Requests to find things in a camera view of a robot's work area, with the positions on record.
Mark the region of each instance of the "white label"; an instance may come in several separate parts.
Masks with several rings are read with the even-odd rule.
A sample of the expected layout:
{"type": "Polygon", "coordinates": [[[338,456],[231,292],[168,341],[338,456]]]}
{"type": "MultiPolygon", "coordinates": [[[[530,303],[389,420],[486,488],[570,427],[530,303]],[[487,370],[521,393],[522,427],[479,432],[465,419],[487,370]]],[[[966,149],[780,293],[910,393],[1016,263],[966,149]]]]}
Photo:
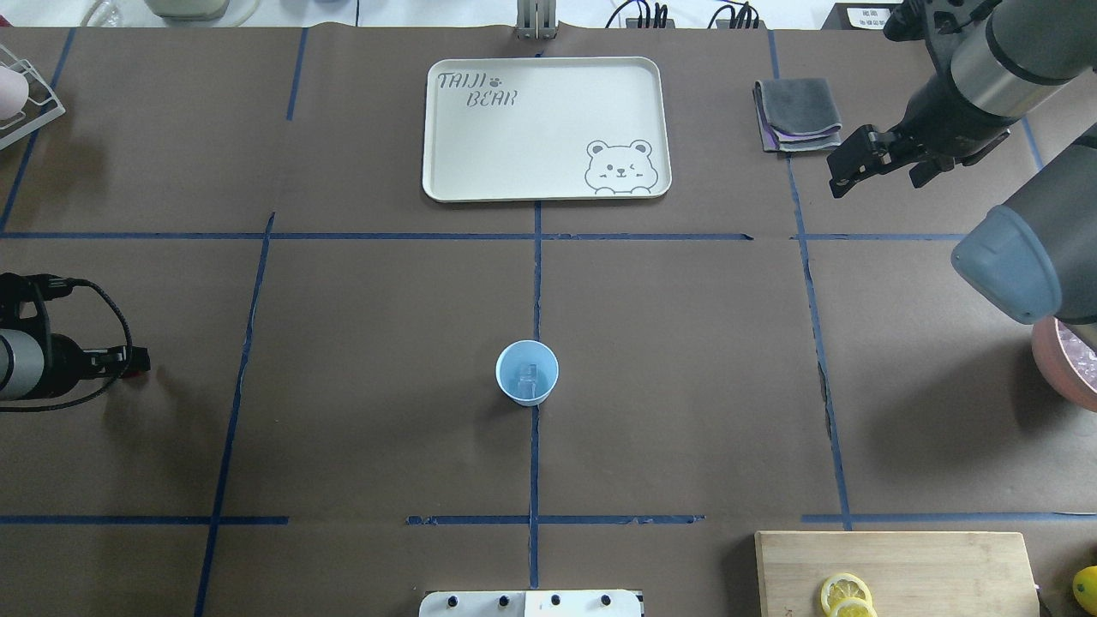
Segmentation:
{"type": "Polygon", "coordinates": [[[849,25],[853,27],[860,27],[863,30],[883,30],[884,23],[887,21],[887,16],[891,15],[891,11],[883,7],[879,9],[846,9],[846,14],[849,15],[849,25]]]}

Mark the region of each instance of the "lemon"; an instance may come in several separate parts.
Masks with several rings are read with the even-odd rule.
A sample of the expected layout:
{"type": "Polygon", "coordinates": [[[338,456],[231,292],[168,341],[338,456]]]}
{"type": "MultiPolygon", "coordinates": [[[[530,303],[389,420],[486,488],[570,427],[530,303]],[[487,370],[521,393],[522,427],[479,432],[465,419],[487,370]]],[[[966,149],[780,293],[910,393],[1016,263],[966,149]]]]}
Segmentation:
{"type": "Polygon", "coordinates": [[[848,572],[830,576],[819,590],[819,605],[823,606],[824,615],[830,615],[830,609],[846,598],[862,599],[869,607],[872,606],[872,594],[869,593],[869,586],[864,584],[864,581],[848,572]]]}
{"type": "Polygon", "coordinates": [[[847,597],[835,605],[828,617],[877,617],[877,609],[859,597],[847,597]]]}
{"type": "Polygon", "coordinates": [[[1097,565],[1090,565],[1074,575],[1074,599],[1090,615],[1097,615],[1097,565]]]}

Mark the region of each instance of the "light blue joint cap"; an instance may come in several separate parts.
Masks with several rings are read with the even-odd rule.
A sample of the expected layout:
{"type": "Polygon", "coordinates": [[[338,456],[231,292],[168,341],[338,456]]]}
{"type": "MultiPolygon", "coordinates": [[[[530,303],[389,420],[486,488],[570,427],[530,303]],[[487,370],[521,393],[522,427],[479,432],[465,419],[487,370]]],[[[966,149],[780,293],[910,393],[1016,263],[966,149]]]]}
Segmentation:
{"type": "Polygon", "coordinates": [[[952,267],[1003,313],[1034,324],[1059,311],[1063,290],[1051,257],[1032,227],[996,205],[952,249],[952,267]]]}

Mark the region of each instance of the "wooden cutting board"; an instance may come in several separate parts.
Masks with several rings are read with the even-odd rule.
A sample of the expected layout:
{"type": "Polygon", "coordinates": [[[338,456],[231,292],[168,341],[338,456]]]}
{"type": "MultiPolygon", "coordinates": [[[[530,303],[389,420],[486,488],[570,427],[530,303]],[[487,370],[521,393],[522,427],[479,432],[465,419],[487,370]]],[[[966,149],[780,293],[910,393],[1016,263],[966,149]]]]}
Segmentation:
{"type": "Polygon", "coordinates": [[[1036,617],[1025,538],[986,531],[758,531],[762,617],[824,617],[819,587],[866,582],[880,617],[1036,617]]]}

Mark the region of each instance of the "bear drawing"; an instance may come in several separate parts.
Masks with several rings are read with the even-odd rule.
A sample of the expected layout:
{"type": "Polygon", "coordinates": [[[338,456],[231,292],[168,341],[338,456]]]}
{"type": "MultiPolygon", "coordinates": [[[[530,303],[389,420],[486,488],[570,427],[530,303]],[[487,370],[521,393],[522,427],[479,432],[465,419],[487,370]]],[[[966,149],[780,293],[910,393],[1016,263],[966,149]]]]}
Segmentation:
{"type": "Polygon", "coordinates": [[[636,139],[627,146],[610,146],[606,142],[587,145],[590,167],[587,184],[601,194],[651,194],[659,175],[652,167],[652,144],[636,139]]]}

